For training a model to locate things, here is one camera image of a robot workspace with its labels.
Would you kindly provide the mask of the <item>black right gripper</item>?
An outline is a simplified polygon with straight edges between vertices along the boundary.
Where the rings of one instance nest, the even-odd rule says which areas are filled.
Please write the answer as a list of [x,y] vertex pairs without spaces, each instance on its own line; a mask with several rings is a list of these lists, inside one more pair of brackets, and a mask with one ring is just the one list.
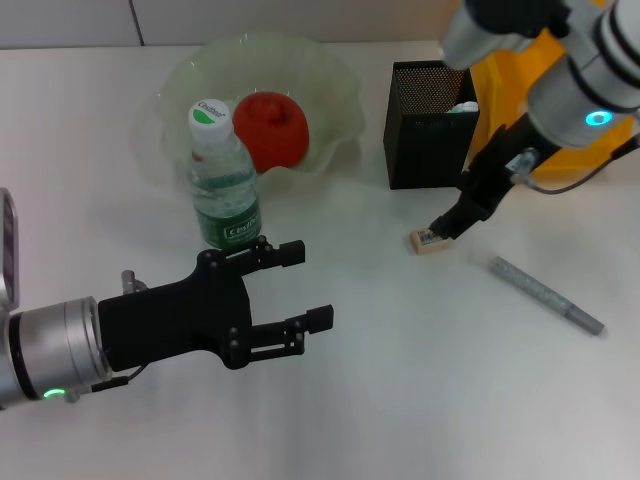
[[460,199],[430,224],[444,240],[456,240],[476,223],[490,218],[513,187],[507,164],[527,149],[538,167],[556,153],[556,145],[534,126],[528,113],[511,126],[502,125],[470,161],[460,179]]

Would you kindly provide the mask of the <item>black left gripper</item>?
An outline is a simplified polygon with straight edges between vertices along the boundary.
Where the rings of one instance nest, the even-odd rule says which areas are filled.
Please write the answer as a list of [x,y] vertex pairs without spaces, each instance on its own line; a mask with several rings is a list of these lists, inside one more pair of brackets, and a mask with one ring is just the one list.
[[333,306],[252,327],[242,277],[304,262],[302,240],[275,247],[260,235],[223,254],[201,252],[183,280],[100,301],[101,341],[110,367],[123,371],[199,350],[218,355],[231,370],[303,355],[307,334],[333,328]]

